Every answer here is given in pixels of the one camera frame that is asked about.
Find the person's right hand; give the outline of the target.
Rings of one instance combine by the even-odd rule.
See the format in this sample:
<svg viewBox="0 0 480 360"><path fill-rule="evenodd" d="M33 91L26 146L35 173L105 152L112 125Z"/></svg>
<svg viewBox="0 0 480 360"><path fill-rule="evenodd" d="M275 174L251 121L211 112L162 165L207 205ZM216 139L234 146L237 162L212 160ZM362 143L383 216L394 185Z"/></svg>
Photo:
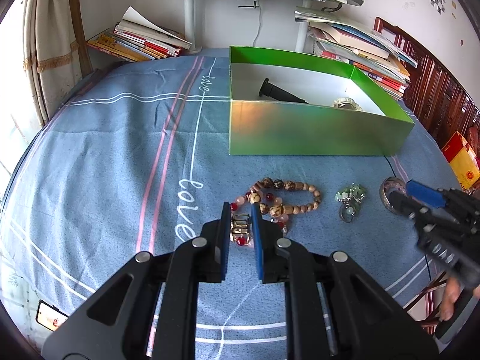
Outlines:
<svg viewBox="0 0 480 360"><path fill-rule="evenodd" d="M440 303L440 320L448 321L454 314L455 303L461 294L461 284L454 278L449 277Z"/></svg>

